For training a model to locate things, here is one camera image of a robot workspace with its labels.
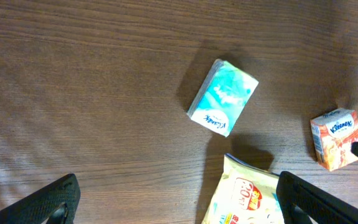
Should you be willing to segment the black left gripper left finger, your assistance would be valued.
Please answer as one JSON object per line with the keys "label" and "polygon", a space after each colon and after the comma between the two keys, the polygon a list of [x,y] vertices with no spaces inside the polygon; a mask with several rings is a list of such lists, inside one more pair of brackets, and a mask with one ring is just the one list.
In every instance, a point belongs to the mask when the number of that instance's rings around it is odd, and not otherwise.
{"label": "black left gripper left finger", "polygon": [[0,223],[72,224],[80,202],[75,174],[67,174],[0,210]]}

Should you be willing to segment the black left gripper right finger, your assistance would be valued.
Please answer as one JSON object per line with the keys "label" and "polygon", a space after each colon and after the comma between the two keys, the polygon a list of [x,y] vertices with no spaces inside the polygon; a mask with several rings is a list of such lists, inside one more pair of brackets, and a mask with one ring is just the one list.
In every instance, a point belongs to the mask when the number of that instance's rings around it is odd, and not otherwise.
{"label": "black left gripper right finger", "polygon": [[290,172],[281,172],[276,193],[286,224],[358,224],[358,208]]}

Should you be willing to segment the orange small box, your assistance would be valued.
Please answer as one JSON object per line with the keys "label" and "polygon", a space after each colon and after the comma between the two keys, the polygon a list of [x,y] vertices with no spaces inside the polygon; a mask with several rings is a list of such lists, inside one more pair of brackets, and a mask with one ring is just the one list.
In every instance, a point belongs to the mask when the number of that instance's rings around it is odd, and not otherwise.
{"label": "orange small box", "polygon": [[358,161],[351,152],[358,142],[358,114],[356,110],[338,108],[310,121],[319,165],[329,171]]}

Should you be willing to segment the yellow snack bag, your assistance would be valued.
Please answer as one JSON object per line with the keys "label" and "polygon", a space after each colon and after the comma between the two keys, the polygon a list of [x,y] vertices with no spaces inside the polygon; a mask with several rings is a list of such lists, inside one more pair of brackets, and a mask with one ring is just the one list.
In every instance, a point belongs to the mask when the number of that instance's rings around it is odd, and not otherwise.
{"label": "yellow snack bag", "polygon": [[284,224],[276,188],[279,175],[227,153],[205,224]]}

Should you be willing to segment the green tissue pack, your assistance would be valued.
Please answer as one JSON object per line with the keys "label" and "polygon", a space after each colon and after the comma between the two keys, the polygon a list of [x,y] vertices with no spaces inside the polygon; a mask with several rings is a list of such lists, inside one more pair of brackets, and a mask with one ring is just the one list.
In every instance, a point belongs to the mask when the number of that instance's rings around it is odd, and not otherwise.
{"label": "green tissue pack", "polygon": [[253,76],[227,60],[217,59],[187,115],[192,121],[227,137],[258,84]]}

